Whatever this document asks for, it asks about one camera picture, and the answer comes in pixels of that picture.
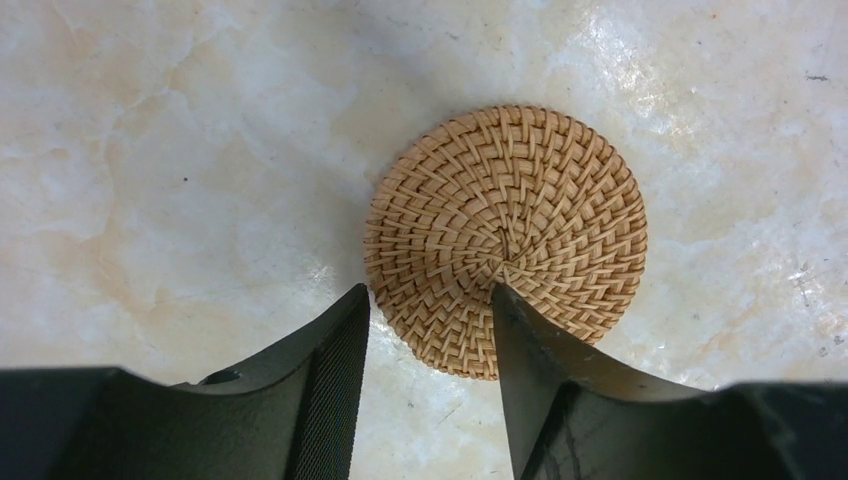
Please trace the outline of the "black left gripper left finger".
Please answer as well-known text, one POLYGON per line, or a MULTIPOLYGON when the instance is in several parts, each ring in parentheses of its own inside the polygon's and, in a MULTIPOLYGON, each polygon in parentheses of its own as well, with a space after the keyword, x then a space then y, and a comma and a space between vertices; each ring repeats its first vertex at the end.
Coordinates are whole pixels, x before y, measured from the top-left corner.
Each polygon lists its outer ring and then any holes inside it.
POLYGON ((345 479, 369 333, 358 284, 196 384, 118 367, 1 374, 5 479, 345 479))

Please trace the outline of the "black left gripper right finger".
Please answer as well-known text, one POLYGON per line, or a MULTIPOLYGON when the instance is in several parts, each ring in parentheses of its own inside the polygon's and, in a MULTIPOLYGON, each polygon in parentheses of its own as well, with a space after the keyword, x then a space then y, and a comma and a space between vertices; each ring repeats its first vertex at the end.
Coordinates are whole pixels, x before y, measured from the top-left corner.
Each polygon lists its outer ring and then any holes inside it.
POLYGON ((557 328, 516 291, 491 294, 518 479, 843 479, 847 387, 715 391, 628 366, 557 328))

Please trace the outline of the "woven rattan coaster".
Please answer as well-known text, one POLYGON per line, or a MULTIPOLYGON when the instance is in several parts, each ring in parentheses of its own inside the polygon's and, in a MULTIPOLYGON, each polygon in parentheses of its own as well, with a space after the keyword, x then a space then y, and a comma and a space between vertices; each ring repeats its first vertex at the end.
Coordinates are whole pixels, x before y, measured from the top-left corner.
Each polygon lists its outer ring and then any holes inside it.
POLYGON ((364 264, 419 361, 495 380, 496 285, 594 344, 636 294, 647 233, 638 182, 604 136, 555 110, 504 105, 453 118, 399 157, 370 203, 364 264))

